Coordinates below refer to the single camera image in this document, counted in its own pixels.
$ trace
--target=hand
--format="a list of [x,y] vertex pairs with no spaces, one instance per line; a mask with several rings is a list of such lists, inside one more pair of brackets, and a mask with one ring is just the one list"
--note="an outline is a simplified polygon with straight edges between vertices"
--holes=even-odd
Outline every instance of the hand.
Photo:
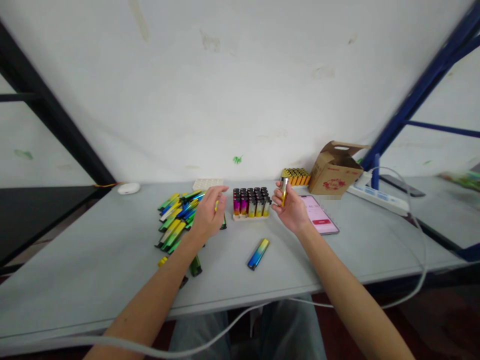
[[[280,181],[277,181],[276,185],[280,187]],[[285,206],[279,206],[282,205],[282,191],[280,189],[275,189],[274,196],[271,199],[276,204],[273,204],[271,208],[278,214],[281,222],[295,235],[302,227],[311,224],[305,203],[292,189],[290,183],[286,185]]]
[[[209,187],[203,199],[198,203],[190,233],[193,234],[193,238],[195,238],[196,241],[201,242],[202,246],[208,239],[219,232],[224,222],[227,197],[222,193],[228,189],[228,186]],[[218,205],[215,211],[215,203],[217,200]]]

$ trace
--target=fingers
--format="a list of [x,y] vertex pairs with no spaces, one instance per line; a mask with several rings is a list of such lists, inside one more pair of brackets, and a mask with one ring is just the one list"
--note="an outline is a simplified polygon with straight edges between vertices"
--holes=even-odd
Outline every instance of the fingers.
[[208,204],[215,204],[219,198],[219,195],[223,192],[226,192],[228,189],[229,187],[224,185],[210,186],[203,197],[203,201]]
[[275,211],[278,215],[280,215],[280,214],[282,213],[282,208],[281,208],[280,206],[278,206],[278,205],[273,204],[273,205],[271,206],[271,208],[272,208],[273,211]]
[[292,185],[290,185],[290,183],[288,183],[286,185],[286,193],[287,194],[295,194],[297,195],[297,193],[295,192],[295,190],[293,189]]
[[277,198],[282,198],[282,191],[280,189],[275,189],[273,190],[273,195],[276,196]]
[[277,196],[277,193],[275,193],[275,195],[271,197],[271,200],[272,200],[275,204],[277,204],[277,205],[279,205],[279,206],[282,205],[282,199],[281,199],[281,198],[282,198],[282,195],[281,195],[281,194],[282,194],[282,193],[280,193],[280,197],[278,197],[278,196]]
[[225,207],[227,206],[227,197],[223,194],[218,199],[218,205],[216,206],[216,213],[213,216],[213,221],[218,223],[218,227],[224,222]]

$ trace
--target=leg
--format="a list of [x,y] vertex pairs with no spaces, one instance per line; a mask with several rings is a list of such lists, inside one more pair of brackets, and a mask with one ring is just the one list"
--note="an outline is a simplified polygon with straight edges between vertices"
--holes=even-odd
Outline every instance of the leg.
[[[177,320],[168,351],[178,352],[197,348],[213,339],[228,325],[229,319],[226,311]],[[209,348],[195,355],[182,357],[182,359],[230,359],[229,333],[227,332]]]
[[[310,295],[299,298],[312,301]],[[327,360],[314,306],[292,300],[265,306],[261,320],[260,358]]]

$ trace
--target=computer mouse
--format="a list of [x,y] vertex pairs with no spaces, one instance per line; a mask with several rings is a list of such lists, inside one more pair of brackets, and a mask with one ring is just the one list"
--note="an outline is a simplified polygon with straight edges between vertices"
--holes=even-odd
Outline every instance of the computer mouse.
[[121,185],[117,191],[120,195],[129,195],[129,194],[138,193],[139,190],[140,190],[140,184],[138,182],[129,182]]

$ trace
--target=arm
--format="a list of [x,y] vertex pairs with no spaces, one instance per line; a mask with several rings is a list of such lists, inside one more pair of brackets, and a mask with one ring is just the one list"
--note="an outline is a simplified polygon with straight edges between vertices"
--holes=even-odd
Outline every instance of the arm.
[[[272,200],[280,205],[281,196],[276,189]],[[297,236],[338,316],[363,354],[368,359],[413,359],[384,311],[317,232],[304,202],[290,184],[285,206],[272,205],[272,209]]]
[[[168,261],[148,280],[103,334],[150,346],[157,337],[179,291],[187,269],[207,240],[224,220],[227,199],[221,194],[228,186],[208,189],[200,201],[191,230],[181,238]],[[110,346],[94,346],[85,360],[143,359],[144,355]]]

